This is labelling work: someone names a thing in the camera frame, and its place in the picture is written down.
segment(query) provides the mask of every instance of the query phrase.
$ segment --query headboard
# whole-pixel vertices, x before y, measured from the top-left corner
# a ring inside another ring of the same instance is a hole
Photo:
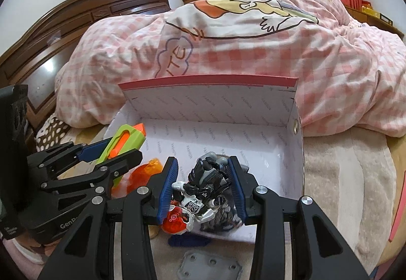
[[[67,0],[38,20],[0,57],[0,87],[28,84],[27,118],[37,130],[55,110],[56,73],[96,21],[169,11],[168,0]]]

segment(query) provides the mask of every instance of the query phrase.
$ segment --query toy robot head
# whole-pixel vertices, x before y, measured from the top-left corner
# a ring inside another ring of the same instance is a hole
[[[188,210],[170,205],[161,228],[169,234],[183,234],[193,229],[194,215]]]

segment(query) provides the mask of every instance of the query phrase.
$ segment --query pink checkered blanket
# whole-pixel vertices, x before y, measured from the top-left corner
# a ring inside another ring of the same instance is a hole
[[[95,23],[56,77],[56,115],[108,124],[118,83],[191,74],[298,77],[306,136],[360,126],[406,134],[406,46],[340,0],[206,0]]]

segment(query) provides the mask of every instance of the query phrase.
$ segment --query polka dot pillow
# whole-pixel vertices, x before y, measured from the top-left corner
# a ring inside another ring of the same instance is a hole
[[[55,114],[52,114],[35,137],[37,152],[58,145],[70,128],[65,122],[58,120]]]

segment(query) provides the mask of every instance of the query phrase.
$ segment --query gray plate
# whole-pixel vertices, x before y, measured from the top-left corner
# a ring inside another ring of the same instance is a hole
[[[191,250],[183,257],[178,277],[180,280],[237,280],[241,271],[235,258]]]

